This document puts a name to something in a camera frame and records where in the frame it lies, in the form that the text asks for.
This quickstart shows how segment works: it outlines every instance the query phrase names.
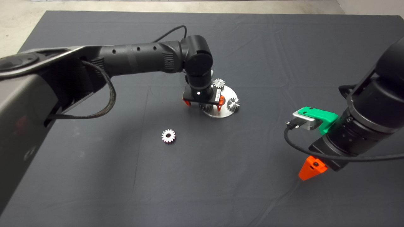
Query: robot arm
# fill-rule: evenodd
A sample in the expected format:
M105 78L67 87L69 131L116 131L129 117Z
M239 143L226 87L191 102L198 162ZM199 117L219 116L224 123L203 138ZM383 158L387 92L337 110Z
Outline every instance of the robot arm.
M197 35L170 42L34 49L0 59L0 214L54 119L110 77L184 70L184 101L220 106L220 89L211 86L212 65L207 42Z
M335 171L348 162L404 158L404 153L360 156L404 127L403 58L404 38L391 45L357 85L341 86L339 90L346 98L348 107L341 116L335 118L323 136L310 145L309 151L293 144L287 137L288 130L285 131L286 141L294 148L318 158ZM299 128L309 122L313 128L317 126L315 119L310 121L307 118L310 111L306 109L302 115L295 115L297 118L289 129L296 126ZM309 172L320 168L319 165L307 166Z

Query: dark gray cloth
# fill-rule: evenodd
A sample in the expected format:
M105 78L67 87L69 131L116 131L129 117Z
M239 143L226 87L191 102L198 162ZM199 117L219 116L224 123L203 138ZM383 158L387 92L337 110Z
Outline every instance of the dark gray cloth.
M55 123L1 226L404 225L404 161L351 163L301 181L307 156L282 136L301 107L343 112L338 86L357 83L404 36L398 16L51 11L21 50L150 42L180 24L206 38L214 77L236 91L240 111L213 119L188 108L182 74L113 78L114 109ZM70 114L107 99L105 87ZM161 141L168 128L173 145ZM366 154L402 151L403 135ZM291 137L308 146L319 133Z

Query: spur gear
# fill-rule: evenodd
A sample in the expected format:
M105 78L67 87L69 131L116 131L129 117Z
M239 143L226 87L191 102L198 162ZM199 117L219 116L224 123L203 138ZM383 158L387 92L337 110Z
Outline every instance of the spur gear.
M162 133L161 138L163 139L163 141L165 143L172 143L175 140L175 132L174 132L174 130L171 130L171 129L165 130Z
M237 112L240 107L240 101L238 98L231 98L227 101L227 109L231 112Z
M215 79L214 81L213 81L213 86L215 87L215 88L219 88L219 89L222 89L223 90L223 88L225 87L225 81L224 80L222 80L222 79Z
M212 104L200 103L200 104L199 104L199 108L200 108L201 110L203 110L203 111L209 112L209 111L213 108L213 105L212 105Z

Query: round metal plate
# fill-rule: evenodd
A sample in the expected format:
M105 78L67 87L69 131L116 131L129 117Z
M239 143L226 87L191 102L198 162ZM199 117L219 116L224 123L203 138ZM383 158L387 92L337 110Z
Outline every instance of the round metal plate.
M217 107L215 105L209 111L204 111L208 116L213 118L225 118L234 114L234 112L231 112L227 109L227 101L231 98L237 98L236 93L233 91L233 89L225 85L221 92L221 95L223 95L226 99L225 104L220 109L220 112L217 111Z

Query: silver gear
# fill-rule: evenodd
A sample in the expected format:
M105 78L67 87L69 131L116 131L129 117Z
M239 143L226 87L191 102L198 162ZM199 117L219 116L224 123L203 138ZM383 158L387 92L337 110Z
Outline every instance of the silver gear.
M175 140L174 130L167 129L161 134L161 138L165 143L172 143Z
M238 98L231 98L227 101L227 109L231 112L237 112L240 107L240 101Z
M209 112L212 108L213 105L212 104L204 104L204 103L200 103L199 104L199 108L203 111Z
M213 86L215 87L215 88L219 88L219 89L222 89L223 90L223 88L225 87L225 81L224 80L222 80L222 79L215 79L214 81L213 81Z

